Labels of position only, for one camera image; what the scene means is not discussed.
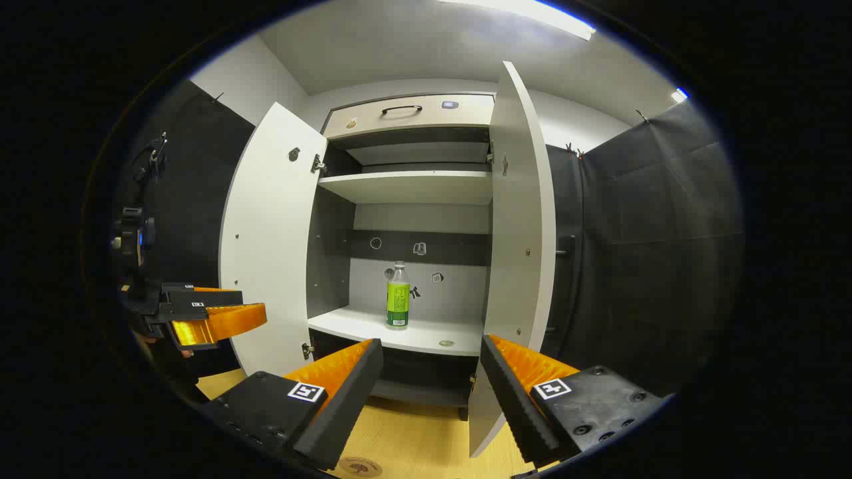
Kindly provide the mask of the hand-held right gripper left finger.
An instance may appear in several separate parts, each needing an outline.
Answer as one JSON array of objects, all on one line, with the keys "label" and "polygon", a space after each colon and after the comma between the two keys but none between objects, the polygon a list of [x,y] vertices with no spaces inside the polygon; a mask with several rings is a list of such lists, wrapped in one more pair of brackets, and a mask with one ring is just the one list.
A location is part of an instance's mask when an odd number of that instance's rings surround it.
[{"label": "hand-held right gripper left finger", "polygon": [[275,460],[333,470],[383,362],[381,341],[366,339],[283,376],[255,372],[200,413]]}]

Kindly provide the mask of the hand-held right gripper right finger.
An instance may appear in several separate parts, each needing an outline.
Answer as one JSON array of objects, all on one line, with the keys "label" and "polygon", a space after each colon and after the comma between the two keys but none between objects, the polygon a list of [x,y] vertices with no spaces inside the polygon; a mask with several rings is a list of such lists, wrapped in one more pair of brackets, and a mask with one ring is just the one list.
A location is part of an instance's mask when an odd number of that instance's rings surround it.
[{"label": "hand-held right gripper right finger", "polygon": [[570,460],[624,436],[666,404],[605,366],[579,370],[493,334],[480,360],[521,457]]}]

